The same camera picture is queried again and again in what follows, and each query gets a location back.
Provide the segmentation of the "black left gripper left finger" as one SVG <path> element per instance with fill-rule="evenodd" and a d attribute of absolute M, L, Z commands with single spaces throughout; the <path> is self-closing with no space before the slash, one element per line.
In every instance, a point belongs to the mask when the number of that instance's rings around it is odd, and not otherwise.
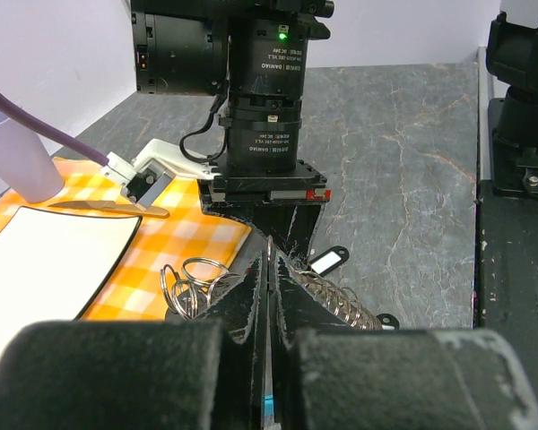
<path fill-rule="evenodd" d="M 268 257 L 193 320 L 37 322 L 0 358 L 0 429 L 260 429 Z"/>

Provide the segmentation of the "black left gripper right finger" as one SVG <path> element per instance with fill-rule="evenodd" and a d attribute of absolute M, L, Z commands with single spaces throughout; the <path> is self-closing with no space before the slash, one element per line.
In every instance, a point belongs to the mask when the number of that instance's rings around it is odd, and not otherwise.
<path fill-rule="evenodd" d="M 538 429 L 515 350 L 486 329 L 364 331 L 268 263 L 274 416 L 284 429 Z"/>

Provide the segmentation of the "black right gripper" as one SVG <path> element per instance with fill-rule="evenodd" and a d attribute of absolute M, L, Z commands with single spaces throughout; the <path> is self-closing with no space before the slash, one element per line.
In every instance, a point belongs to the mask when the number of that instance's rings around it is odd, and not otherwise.
<path fill-rule="evenodd" d="M 308 266 L 317 226 L 332 191 L 327 179 L 303 160 L 291 171 L 247 171 L 226 159 L 213 163 L 213 178 L 197 181 L 202 212 L 247 224 L 296 267 Z"/>

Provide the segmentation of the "black key tag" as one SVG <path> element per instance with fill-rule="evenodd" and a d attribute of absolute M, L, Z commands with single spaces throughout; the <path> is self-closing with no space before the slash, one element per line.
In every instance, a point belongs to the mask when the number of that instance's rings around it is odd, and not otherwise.
<path fill-rule="evenodd" d="M 325 276 L 345 264 L 350 257 L 344 246 L 332 246 L 309 261 L 308 267 L 314 273 Z"/>

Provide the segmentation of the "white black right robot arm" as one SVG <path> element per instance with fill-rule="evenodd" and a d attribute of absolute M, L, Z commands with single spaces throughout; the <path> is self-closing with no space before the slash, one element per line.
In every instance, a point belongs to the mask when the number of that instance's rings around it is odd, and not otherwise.
<path fill-rule="evenodd" d="M 198 183 L 205 214 L 242 222 L 300 266 L 331 193 L 298 157 L 308 44 L 328 39 L 331 1 L 134 1 L 137 89 L 210 96 L 201 132 L 224 132 L 204 156 L 158 140 L 126 173 L 124 196 L 149 207 L 178 176 Z"/>

